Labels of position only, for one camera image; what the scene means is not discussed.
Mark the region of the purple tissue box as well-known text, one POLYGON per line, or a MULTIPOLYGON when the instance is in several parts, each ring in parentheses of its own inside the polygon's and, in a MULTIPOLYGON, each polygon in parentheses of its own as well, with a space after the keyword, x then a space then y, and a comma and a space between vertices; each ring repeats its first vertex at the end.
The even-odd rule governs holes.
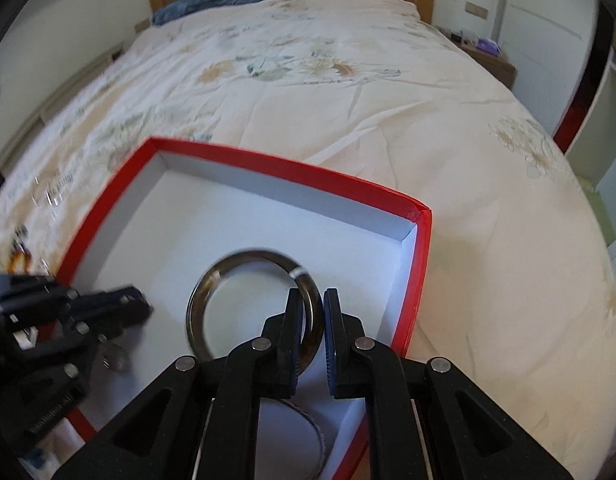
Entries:
POLYGON ((502 55, 500 46, 492 39, 479 37, 476 42, 476 49, 498 58, 502 55))

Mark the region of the thin silver bangle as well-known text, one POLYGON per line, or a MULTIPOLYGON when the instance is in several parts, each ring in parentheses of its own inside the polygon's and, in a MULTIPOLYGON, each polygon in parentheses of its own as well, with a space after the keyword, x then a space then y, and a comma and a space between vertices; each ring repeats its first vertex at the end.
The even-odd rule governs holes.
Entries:
POLYGON ((317 479, 325 464, 325 436, 298 406, 263 400, 256 451, 256 479, 317 479))

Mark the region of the wooden nightstand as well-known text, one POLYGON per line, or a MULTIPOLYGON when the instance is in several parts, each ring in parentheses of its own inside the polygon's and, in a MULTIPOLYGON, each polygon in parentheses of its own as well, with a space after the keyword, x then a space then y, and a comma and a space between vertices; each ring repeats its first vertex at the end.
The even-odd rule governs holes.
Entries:
POLYGON ((472 58, 477 64, 482 66, 494 78, 498 79, 509 90, 513 88, 517 70, 503 56, 495 56, 476 49, 469 44, 458 44, 458 48, 472 58))

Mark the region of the white wardrobe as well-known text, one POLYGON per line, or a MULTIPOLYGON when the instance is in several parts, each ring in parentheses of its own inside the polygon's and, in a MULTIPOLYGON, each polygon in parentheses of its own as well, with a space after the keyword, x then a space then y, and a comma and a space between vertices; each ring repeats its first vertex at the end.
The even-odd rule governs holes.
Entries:
POLYGON ((563 151, 575 174, 593 184, 616 162, 616 65, 607 41, 600 80, 584 83, 601 16, 599 0, 506 0, 499 32, 517 70, 512 92, 549 138, 566 125, 576 93, 591 90, 592 102, 563 151))

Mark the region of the dark green bangle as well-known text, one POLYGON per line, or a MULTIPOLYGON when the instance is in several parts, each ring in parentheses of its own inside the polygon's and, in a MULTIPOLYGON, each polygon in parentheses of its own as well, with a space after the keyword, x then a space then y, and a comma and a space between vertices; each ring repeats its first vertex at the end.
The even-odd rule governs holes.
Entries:
POLYGON ((265 318, 284 310, 297 292, 298 371, 314 360, 324 332, 324 307, 310 273, 291 257, 250 248, 215 262, 197 282, 186 307, 186 336, 197 359, 210 361, 229 350, 239 336, 253 337, 265 318))

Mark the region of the white low cabinet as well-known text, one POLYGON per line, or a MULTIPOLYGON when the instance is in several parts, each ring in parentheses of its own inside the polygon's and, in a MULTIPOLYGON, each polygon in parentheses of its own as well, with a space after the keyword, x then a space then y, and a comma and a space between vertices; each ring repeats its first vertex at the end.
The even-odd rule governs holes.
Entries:
POLYGON ((0 153, 0 191, 6 177, 12 172, 20 156, 42 129, 64 108, 82 89, 98 78, 108 66, 124 53, 124 43, 120 42, 105 50, 91 60, 47 96, 39 106, 22 122, 14 136, 5 144, 0 153))

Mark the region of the floral cream bed quilt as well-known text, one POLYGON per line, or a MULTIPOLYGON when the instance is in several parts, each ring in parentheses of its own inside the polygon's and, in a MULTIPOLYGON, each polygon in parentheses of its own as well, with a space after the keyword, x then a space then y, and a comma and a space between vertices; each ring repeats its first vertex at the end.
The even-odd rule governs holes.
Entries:
POLYGON ((422 200, 413 349, 455 360, 578 479, 616 439, 616 285, 570 164, 509 90, 402 0, 269 0, 152 27, 42 130, 0 193, 56 270, 150 136, 330 168, 422 200))

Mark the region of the amber bangle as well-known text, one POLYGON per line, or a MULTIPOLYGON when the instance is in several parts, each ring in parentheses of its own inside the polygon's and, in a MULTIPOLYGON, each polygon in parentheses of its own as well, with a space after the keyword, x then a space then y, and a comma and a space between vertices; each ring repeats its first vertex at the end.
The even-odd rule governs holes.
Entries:
POLYGON ((8 263, 8 273, 27 275, 31 268, 31 253, 26 250, 12 252, 8 263))

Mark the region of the red jewelry box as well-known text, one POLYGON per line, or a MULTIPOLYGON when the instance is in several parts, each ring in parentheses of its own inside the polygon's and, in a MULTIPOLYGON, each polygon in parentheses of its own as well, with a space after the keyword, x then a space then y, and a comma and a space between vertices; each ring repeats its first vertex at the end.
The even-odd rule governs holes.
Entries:
POLYGON ((334 288, 366 333, 407 351, 432 234, 430 208, 408 195, 301 162, 192 141, 151 138, 105 185, 70 242, 58 279, 81 292, 122 285, 152 306, 146 323, 96 362, 80 430, 102 431, 179 356, 186 314, 209 359, 225 356, 284 310, 299 278, 334 288))

